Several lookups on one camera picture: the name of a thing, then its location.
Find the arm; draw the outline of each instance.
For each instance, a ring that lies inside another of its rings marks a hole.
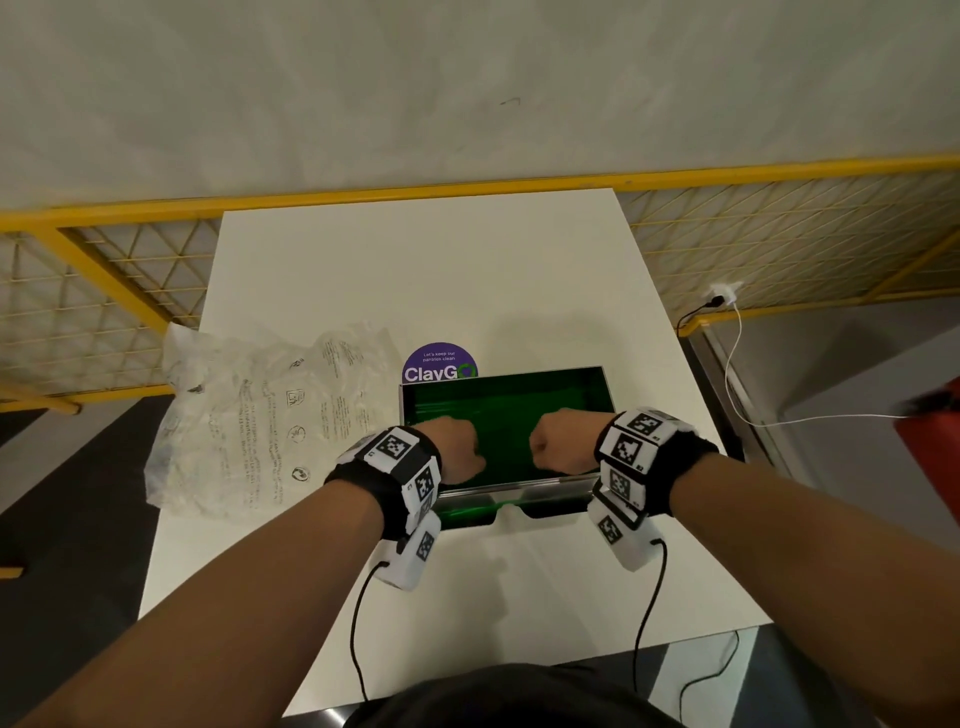
[[[470,423],[420,425],[444,482],[482,470]],[[20,723],[266,726],[313,664],[383,531],[367,491],[333,480],[199,570]]]
[[[538,465],[596,467],[610,414],[545,415]],[[892,725],[960,722],[960,557],[722,455],[677,479],[674,516],[813,660]]]

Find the power outlet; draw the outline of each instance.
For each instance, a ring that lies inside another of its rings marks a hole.
[[[743,285],[742,280],[736,283],[712,283],[710,297],[723,296],[723,305],[733,305],[736,302],[736,292]]]

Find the fist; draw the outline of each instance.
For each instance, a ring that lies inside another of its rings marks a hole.
[[[593,448],[600,431],[616,417],[612,412],[562,409],[543,415],[530,435],[534,465],[574,475],[597,467]]]
[[[469,420],[438,417],[414,425],[437,446],[444,461],[441,480],[456,485],[470,480],[487,467],[487,461],[477,453],[477,431]]]

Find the white cable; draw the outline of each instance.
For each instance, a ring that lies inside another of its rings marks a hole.
[[[795,425],[796,423],[805,423],[810,420],[832,420],[835,417],[880,417],[885,420],[904,420],[905,416],[902,415],[817,415],[816,417],[802,417],[799,420],[785,420],[778,423],[770,423],[768,425],[761,425],[760,423],[752,423],[746,417],[740,414],[740,410],[736,408],[736,402],[733,400],[733,394],[730,391],[730,362],[733,360],[733,353],[736,352],[736,347],[740,343],[740,337],[743,335],[743,317],[740,315],[740,309],[736,307],[736,301],[732,304],[733,310],[736,311],[736,321],[738,329],[736,332],[736,340],[733,342],[733,348],[730,349],[730,354],[727,356],[727,364],[723,368],[723,383],[724,387],[727,389],[727,399],[730,400],[730,406],[733,408],[733,413],[739,417],[743,422],[747,423],[752,427],[779,427],[780,425]]]

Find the tabletop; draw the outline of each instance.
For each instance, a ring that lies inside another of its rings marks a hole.
[[[369,321],[406,356],[467,350],[480,376],[604,367],[614,405],[655,406],[719,444],[707,407],[611,190],[229,212],[201,330],[309,345]],[[397,384],[400,372],[397,372]],[[644,645],[768,622],[676,521]],[[249,525],[161,513],[141,615]],[[445,531],[416,590],[373,582],[357,651],[371,697],[502,662],[557,664],[633,646],[660,565],[621,569],[586,514]],[[338,617],[288,714],[355,702]]]

